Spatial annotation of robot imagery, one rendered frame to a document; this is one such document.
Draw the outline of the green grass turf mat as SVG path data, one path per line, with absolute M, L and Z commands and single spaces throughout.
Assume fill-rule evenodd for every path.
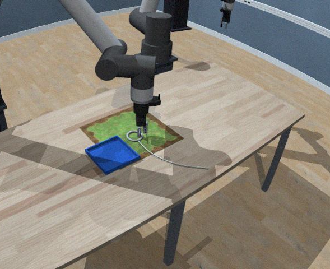
M 184 139 L 149 112 L 146 114 L 146 120 L 148 121 L 147 133 L 143 133 L 143 127 L 140 127 L 143 134 L 140 143 L 153 154 Z M 79 128 L 94 144 L 103 142 L 116 135 L 119 136 L 140 155 L 140 159 L 133 163 L 151 155 L 138 141 L 130 141 L 126 137 L 129 131 L 137 131 L 136 114 L 133 112 L 133 106 Z M 120 168 L 120 170 L 127 166 Z

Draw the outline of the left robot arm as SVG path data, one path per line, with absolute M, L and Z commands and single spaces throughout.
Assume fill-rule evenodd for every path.
M 142 0 L 141 6 L 130 13 L 129 23 L 145 34 L 141 55 L 156 56 L 156 62 L 165 62 L 171 59 L 173 47 L 170 40 L 172 15 L 156 12 L 159 1 Z

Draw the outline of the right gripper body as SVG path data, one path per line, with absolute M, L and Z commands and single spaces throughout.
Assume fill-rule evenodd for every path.
M 133 112 L 136 114 L 136 126 L 146 125 L 146 114 L 149 106 L 161 105 L 160 94 L 153 96 L 154 87 L 147 90 L 138 90 L 131 86 L 131 100 L 133 101 Z

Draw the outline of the blue tray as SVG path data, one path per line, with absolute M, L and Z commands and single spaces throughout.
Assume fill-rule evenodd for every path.
M 117 135 L 86 148 L 85 153 L 105 175 L 140 159 L 140 155 Z

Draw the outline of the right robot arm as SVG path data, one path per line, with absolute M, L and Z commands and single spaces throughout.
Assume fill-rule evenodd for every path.
M 58 0 L 91 39 L 102 55 L 95 66 L 98 78 L 131 78 L 131 86 L 147 90 L 154 86 L 154 56 L 126 55 L 127 45 L 117 39 L 86 0 Z

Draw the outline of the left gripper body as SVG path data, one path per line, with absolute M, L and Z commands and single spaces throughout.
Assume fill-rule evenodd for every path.
M 223 1 L 222 9 L 220 9 L 220 12 L 223 12 L 223 18 L 222 18 L 223 22 L 226 23 L 230 22 L 230 15 L 231 15 L 231 11 L 233 10 L 233 7 L 234 7 L 234 3 L 229 4 Z

